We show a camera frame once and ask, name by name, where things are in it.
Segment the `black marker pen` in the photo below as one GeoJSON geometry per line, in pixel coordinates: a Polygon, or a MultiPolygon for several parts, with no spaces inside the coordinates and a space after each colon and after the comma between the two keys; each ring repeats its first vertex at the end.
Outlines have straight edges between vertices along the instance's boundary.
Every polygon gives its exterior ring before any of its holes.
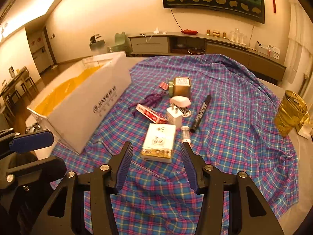
{"type": "Polygon", "coordinates": [[[206,110],[207,110],[207,108],[208,108],[208,106],[209,106],[209,104],[211,102],[211,99],[212,99],[212,96],[209,94],[206,97],[206,99],[204,100],[204,102],[203,102],[203,104],[202,104],[202,106],[201,106],[201,108],[200,108],[200,110],[199,110],[199,112],[198,112],[198,114],[197,114],[197,116],[196,116],[196,118],[195,118],[191,128],[190,128],[190,132],[191,133],[195,133],[196,130],[198,129],[198,127],[200,126],[202,118],[203,118],[203,116],[204,116],[204,114],[205,114],[205,112],[206,112],[206,110]]]}

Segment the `white gold tissue pack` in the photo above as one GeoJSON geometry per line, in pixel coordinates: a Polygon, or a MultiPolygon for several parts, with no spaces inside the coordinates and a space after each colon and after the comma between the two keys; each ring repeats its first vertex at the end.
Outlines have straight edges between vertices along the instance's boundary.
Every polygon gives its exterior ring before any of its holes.
{"type": "Polygon", "coordinates": [[[151,123],[141,150],[144,160],[171,163],[176,126],[151,123]]]}

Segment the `white power adapter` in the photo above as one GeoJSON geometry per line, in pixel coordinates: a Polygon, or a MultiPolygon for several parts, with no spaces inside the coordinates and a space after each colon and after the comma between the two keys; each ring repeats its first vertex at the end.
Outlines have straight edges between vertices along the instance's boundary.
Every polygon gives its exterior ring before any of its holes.
{"type": "Polygon", "coordinates": [[[175,106],[171,105],[167,108],[166,116],[168,123],[171,125],[175,125],[176,129],[180,129],[183,123],[183,113],[181,110],[175,106]]]}

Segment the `red white staples box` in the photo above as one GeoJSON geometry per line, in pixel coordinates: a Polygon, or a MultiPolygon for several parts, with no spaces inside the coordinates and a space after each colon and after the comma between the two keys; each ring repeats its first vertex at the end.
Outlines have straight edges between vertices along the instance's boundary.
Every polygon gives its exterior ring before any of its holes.
{"type": "Polygon", "coordinates": [[[155,124],[167,124],[168,120],[167,118],[163,117],[161,114],[157,113],[156,111],[152,110],[151,108],[137,104],[136,105],[136,110],[145,116],[147,119],[149,119],[152,123],[155,124]]]}

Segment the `white pink stapler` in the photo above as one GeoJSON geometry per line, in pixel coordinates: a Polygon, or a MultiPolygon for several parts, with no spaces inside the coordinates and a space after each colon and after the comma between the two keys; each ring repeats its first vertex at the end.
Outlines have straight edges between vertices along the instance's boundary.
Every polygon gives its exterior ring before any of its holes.
{"type": "Polygon", "coordinates": [[[183,113],[184,118],[187,118],[192,114],[192,112],[189,110],[191,101],[188,97],[174,96],[170,98],[169,103],[176,106],[183,113]]]}

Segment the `purple action figure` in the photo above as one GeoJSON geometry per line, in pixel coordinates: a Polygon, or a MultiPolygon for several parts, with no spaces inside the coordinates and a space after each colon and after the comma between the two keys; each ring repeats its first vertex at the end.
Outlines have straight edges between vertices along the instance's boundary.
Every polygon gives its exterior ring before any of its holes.
{"type": "Polygon", "coordinates": [[[158,93],[149,94],[148,96],[144,98],[144,100],[130,105],[128,107],[128,110],[130,111],[132,108],[135,108],[138,104],[146,106],[146,107],[156,108],[166,95],[167,95],[167,91],[165,90],[162,90],[161,92],[158,92],[158,93]]]}

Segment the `gold square tin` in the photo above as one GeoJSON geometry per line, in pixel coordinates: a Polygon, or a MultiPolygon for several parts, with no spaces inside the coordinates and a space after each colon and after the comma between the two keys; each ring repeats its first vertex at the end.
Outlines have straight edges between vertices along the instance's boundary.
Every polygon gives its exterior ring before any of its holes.
{"type": "Polygon", "coordinates": [[[173,96],[191,98],[191,79],[187,77],[175,77],[173,81],[173,96]]]}

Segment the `green tape roll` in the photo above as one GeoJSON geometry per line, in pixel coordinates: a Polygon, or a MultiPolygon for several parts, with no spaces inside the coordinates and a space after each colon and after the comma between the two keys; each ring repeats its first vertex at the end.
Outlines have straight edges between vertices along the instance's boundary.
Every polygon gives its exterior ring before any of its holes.
{"type": "Polygon", "coordinates": [[[170,98],[174,95],[174,83],[172,81],[169,82],[168,94],[170,98]]]}

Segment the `pink binder clip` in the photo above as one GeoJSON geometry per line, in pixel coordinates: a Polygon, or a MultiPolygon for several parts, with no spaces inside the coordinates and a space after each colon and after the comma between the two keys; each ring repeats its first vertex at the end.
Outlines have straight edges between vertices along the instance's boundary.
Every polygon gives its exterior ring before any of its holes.
{"type": "Polygon", "coordinates": [[[169,78],[167,78],[164,81],[162,81],[159,84],[159,88],[161,88],[163,91],[168,91],[169,90],[169,81],[170,81],[169,78]]]}

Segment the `blue plaid cloth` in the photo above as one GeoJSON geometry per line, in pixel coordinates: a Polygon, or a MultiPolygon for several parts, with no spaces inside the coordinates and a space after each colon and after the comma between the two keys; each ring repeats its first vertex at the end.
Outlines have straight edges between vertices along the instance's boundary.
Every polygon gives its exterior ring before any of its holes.
{"type": "Polygon", "coordinates": [[[122,190],[112,196],[120,234],[193,234],[202,196],[190,188],[176,138],[171,163],[142,159],[149,121],[132,113],[131,105],[159,91],[162,81],[190,78],[190,126],[208,95],[212,99],[191,135],[192,149],[205,162],[228,174],[245,171],[277,218],[299,200],[298,159],[274,118],[280,102],[273,92],[240,63],[222,55],[158,56],[137,63],[132,83],[77,155],[62,145],[52,154],[78,174],[93,171],[119,153],[126,141],[134,154],[122,190]]]}

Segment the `white cardboard box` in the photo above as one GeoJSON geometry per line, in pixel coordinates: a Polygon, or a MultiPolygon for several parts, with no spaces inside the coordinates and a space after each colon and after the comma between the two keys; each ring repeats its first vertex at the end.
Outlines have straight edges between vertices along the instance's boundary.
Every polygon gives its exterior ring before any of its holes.
{"type": "Polygon", "coordinates": [[[130,85],[128,64],[125,52],[82,59],[54,78],[27,109],[59,143],[81,154],[130,85]]]}

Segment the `dining table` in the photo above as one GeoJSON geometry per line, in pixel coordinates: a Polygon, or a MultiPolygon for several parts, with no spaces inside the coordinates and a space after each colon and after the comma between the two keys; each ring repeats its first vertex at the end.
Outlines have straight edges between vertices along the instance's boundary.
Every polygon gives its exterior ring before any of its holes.
{"type": "Polygon", "coordinates": [[[16,89],[16,85],[21,82],[21,87],[22,90],[24,91],[24,93],[30,97],[30,90],[34,90],[35,92],[38,92],[38,88],[36,83],[34,82],[34,80],[32,79],[32,77],[30,76],[30,72],[29,70],[24,66],[17,74],[14,78],[12,78],[10,80],[10,82],[7,83],[7,85],[5,85],[2,90],[1,90],[1,98],[4,101],[4,105],[7,107],[9,113],[11,116],[14,116],[14,113],[12,112],[12,108],[11,108],[11,104],[9,101],[9,98],[11,96],[11,93],[17,94],[17,96],[19,98],[21,98],[21,95],[19,94],[19,92],[16,89]]]}

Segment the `green plastic chair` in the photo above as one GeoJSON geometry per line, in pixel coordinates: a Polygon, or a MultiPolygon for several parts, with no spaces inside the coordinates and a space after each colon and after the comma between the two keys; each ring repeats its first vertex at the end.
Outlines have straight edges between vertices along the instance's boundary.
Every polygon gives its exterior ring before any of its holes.
{"type": "Polygon", "coordinates": [[[132,52],[130,39],[125,32],[115,34],[115,43],[108,47],[108,52],[125,52],[126,54],[132,52]]]}

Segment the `grey tv cabinet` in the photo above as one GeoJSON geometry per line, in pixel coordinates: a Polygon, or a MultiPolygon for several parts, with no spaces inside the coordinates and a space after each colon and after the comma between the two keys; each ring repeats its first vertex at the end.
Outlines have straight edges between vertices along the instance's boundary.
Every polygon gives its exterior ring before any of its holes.
{"type": "Polygon", "coordinates": [[[205,34],[186,35],[178,32],[167,34],[141,33],[129,37],[133,55],[179,56],[221,54],[236,60],[247,69],[271,82],[281,82],[286,67],[277,59],[231,42],[220,37],[205,34]]]}

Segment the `red tray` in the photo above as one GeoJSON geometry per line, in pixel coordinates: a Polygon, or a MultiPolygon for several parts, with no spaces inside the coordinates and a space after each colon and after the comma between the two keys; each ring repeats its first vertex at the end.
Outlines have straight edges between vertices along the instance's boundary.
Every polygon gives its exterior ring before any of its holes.
{"type": "Polygon", "coordinates": [[[181,30],[181,33],[186,34],[186,35],[196,35],[196,34],[198,34],[197,31],[189,30],[189,29],[181,30]]]}

